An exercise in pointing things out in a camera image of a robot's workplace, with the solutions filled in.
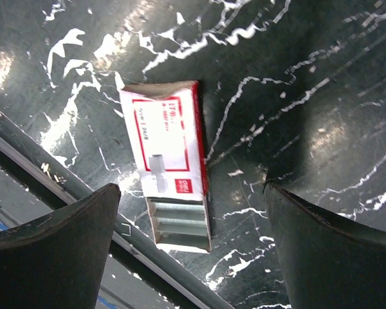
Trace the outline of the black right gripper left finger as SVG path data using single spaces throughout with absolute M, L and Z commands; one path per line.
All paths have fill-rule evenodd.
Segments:
M 94 308 L 121 192 L 109 183 L 0 232 L 0 308 Z

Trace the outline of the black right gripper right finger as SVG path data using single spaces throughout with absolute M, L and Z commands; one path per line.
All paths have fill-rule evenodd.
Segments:
M 292 308 L 386 308 L 386 232 L 267 183 L 264 201 Z

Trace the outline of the red white staple box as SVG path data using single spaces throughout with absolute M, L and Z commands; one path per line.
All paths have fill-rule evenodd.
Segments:
M 211 251 L 199 82 L 132 84 L 120 102 L 155 245 Z

